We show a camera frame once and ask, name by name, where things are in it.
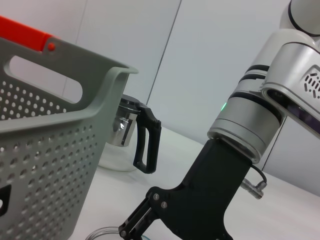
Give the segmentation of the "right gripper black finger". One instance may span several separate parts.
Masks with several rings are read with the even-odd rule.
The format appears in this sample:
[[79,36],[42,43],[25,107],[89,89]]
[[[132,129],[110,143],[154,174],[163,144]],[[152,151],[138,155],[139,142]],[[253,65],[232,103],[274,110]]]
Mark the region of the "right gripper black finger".
[[132,214],[118,227],[119,236],[124,240],[141,240],[144,232],[159,216],[152,208],[152,204],[158,203],[159,196],[146,197]]

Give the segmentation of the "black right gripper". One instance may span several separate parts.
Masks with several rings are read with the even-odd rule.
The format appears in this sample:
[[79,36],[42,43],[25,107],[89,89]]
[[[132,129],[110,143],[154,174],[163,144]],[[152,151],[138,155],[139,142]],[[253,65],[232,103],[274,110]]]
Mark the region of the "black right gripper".
[[182,182],[152,187],[151,219],[160,219],[182,240],[230,240],[224,216],[251,161],[221,139],[206,142]]

